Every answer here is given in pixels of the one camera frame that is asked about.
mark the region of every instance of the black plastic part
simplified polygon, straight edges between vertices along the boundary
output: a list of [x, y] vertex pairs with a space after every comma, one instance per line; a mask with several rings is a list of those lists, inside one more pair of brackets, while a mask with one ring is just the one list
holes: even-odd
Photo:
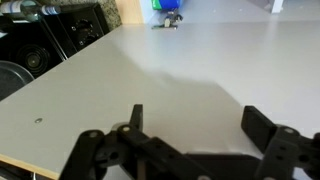
[[40, 24], [62, 60], [67, 60], [78, 52], [59, 16], [46, 16]]
[[243, 154], [187, 154], [189, 158], [221, 180], [249, 180], [260, 160]]
[[15, 24], [13, 23], [12, 19], [0, 16], [0, 32], [9, 33], [14, 31]]
[[128, 146], [118, 141], [117, 132], [111, 131], [97, 150], [95, 162], [101, 168], [119, 165], [126, 162], [129, 153]]
[[277, 126], [254, 106], [244, 108], [241, 128], [262, 153], [277, 130]]
[[121, 126], [118, 132], [128, 144], [138, 148], [149, 162], [166, 167], [179, 179], [194, 180], [200, 176], [209, 177], [211, 180], [216, 179], [211, 172], [206, 171], [159, 138], [150, 139], [136, 128], [128, 125]]
[[[91, 42], [94, 42], [110, 31], [99, 3], [66, 5], [61, 7], [61, 11], [64, 13], [58, 15], [59, 23], [64, 27], [69, 40], [72, 41], [77, 51], [89, 45], [88, 37], [96, 37], [95, 39], [90, 39]], [[87, 26], [79, 27], [81, 22], [87, 22]]]
[[143, 129], [143, 107], [141, 104], [136, 104], [133, 107], [129, 124], [138, 130]]
[[[264, 152], [262, 160], [241, 154], [183, 155], [141, 132], [142, 123], [142, 105], [135, 105], [130, 123], [117, 131], [81, 134], [60, 179], [101, 180], [107, 167], [117, 164], [132, 179], [291, 180], [295, 167], [320, 179], [319, 134], [308, 139], [290, 127], [277, 127], [253, 106], [245, 108], [241, 126]], [[92, 132], [98, 135], [92, 138]]]
[[299, 153], [300, 135], [289, 127], [279, 127], [256, 171], [256, 179], [270, 177], [291, 180]]
[[98, 130], [82, 133], [67, 161], [59, 180], [101, 180], [107, 169], [99, 168], [94, 157], [104, 134]]

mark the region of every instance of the bolt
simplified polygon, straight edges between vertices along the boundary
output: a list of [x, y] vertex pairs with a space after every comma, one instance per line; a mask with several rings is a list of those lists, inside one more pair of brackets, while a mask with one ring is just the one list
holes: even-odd
[[289, 134], [294, 133], [294, 130], [293, 130], [293, 129], [290, 129], [290, 128], [286, 128], [286, 129], [284, 129], [284, 131], [286, 131], [286, 132], [289, 133]]
[[123, 129], [122, 129], [124, 132], [128, 132], [128, 131], [130, 131], [130, 127], [124, 127]]
[[38, 118], [34, 121], [34, 123], [41, 123], [42, 122], [42, 118]]
[[209, 178], [208, 176], [199, 176], [198, 180], [211, 180], [211, 178]]
[[90, 133], [89, 136], [90, 136], [91, 138], [94, 138], [94, 137], [97, 137], [97, 135], [98, 135], [98, 133], [97, 133], [96, 131], [93, 131], [93, 132]]

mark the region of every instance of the blue object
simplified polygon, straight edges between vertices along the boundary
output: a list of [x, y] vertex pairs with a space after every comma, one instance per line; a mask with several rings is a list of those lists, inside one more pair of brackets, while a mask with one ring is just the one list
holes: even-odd
[[176, 9], [180, 7], [180, 0], [160, 0], [162, 9]]
[[181, 5], [181, 0], [152, 0], [153, 9], [171, 10], [177, 9]]

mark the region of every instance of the screw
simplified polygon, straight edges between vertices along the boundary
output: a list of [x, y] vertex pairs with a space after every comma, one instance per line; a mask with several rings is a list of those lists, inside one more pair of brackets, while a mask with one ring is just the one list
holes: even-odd
[[211, 178], [209, 178], [208, 176], [199, 176], [198, 180], [211, 180]]
[[272, 178], [272, 177], [266, 177], [264, 178], [263, 180], [276, 180], [275, 178]]
[[98, 135], [98, 133], [97, 133], [96, 131], [93, 131], [93, 132], [90, 133], [89, 136], [90, 136], [91, 138], [94, 138], [94, 137], [97, 137], [97, 135]]
[[130, 127], [124, 127], [123, 129], [122, 129], [124, 132], [128, 132], [128, 131], [130, 131]]
[[34, 123], [41, 123], [42, 122], [42, 118], [38, 118], [34, 121]]
[[284, 129], [284, 131], [286, 131], [286, 132], [289, 133], [289, 134], [294, 133], [294, 130], [292, 130], [292, 129], [290, 129], [290, 128], [286, 128], [286, 129]]

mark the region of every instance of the white table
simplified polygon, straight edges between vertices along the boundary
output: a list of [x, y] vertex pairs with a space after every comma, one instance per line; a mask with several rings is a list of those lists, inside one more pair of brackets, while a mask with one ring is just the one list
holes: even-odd
[[0, 160], [57, 178], [81, 132], [109, 132], [136, 103], [144, 132], [181, 152], [260, 155], [240, 128], [245, 105], [312, 137], [319, 47], [315, 21], [120, 27], [0, 103]]

